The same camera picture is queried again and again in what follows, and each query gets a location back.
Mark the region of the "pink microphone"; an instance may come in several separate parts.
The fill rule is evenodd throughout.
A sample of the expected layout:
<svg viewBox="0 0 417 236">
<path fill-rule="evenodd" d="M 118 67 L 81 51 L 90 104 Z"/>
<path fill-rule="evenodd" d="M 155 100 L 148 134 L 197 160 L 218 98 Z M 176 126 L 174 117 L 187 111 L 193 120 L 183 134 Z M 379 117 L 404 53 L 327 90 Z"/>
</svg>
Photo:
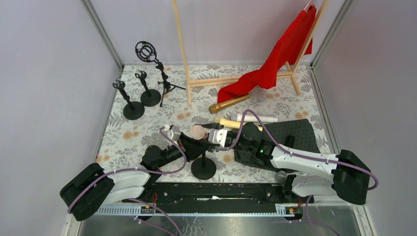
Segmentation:
<svg viewBox="0 0 417 236">
<path fill-rule="evenodd" d="M 196 140 L 206 139 L 207 134 L 201 125 L 194 125 L 190 130 L 191 137 Z"/>
</svg>

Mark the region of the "black round-base mic stand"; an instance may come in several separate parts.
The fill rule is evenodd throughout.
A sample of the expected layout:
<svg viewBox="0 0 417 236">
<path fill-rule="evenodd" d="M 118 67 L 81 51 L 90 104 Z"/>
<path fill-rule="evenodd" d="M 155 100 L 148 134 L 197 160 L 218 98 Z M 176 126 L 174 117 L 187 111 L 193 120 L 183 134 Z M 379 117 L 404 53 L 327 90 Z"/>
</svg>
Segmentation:
<svg viewBox="0 0 417 236">
<path fill-rule="evenodd" d="M 191 164 L 191 172 L 197 179 L 210 179 L 216 172 L 216 164 L 213 160 L 207 158 L 206 152 L 193 160 Z"/>
</svg>

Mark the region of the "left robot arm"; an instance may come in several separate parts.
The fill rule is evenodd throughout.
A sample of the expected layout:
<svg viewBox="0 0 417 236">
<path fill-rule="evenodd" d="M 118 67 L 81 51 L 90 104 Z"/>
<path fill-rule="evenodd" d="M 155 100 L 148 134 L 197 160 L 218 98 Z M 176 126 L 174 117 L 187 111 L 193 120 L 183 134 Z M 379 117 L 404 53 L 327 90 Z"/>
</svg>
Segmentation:
<svg viewBox="0 0 417 236">
<path fill-rule="evenodd" d="M 59 195 L 68 212 L 77 221 L 83 221 L 102 206 L 141 196 L 146 184 L 162 175 L 161 167 L 180 158 L 184 163 L 190 162 L 208 149 L 207 140 L 180 134 L 179 139 L 165 149 L 155 145 L 147 147 L 138 167 L 106 173 L 98 163 L 88 165 L 61 189 Z"/>
</svg>

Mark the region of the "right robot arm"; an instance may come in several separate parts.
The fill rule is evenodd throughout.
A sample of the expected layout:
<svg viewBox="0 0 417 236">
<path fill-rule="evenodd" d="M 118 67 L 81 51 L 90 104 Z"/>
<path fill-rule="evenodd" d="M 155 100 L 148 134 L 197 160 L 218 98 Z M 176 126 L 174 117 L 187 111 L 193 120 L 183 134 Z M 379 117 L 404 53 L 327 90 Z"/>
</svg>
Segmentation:
<svg viewBox="0 0 417 236">
<path fill-rule="evenodd" d="M 205 124 L 209 141 L 232 147 L 236 162 L 272 172 L 283 172 L 280 181 L 287 200 L 337 196 L 354 204 L 366 203 L 370 169 L 351 151 L 320 153 L 312 125 L 306 119 L 232 125 Z"/>
</svg>

